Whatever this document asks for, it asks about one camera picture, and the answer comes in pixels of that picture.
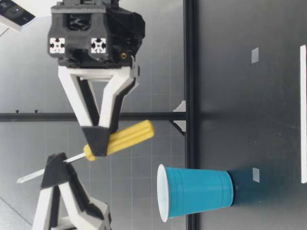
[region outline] white tape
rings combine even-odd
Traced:
[[[251,63],[254,64],[259,61],[259,47],[251,51]]]
[[[260,170],[253,168],[253,181],[260,183]]]
[[[301,46],[301,182],[307,182],[306,46]]]

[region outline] yellow screwdriver handle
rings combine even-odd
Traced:
[[[106,154],[109,156],[114,152],[118,152],[148,140],[154,136],[154,132],[153,124],[149,120],[146,120],[122,131],[113,133],[110,135]],[[96,160],[89,145],[84,147],[84,153],[87,160]]]

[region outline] brass screw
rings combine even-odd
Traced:
[[[120,56],[121,56],[122,59],[126,59],[127,58],[127,54],[126,53],[121,53]]]

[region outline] black metal rail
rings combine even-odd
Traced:
[[[121,113],[119,119],[122,121],[180,121],[186,120],[186,113]],[[0,114],[0,122],[46,122],[46,121],[77,121],[73,113],[3,113]]]
[[[187,102],[186,167],[195,168],[195,44],[194,0],[184,0],[185,94]],[[187,230],[195,230],[196,215],[187,215]]]

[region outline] white cup rim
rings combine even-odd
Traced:
[[[162,164],[159,165],[157,174],[157,197],[160,216],[165,223],[169,216],[169,186],[166,169]]]

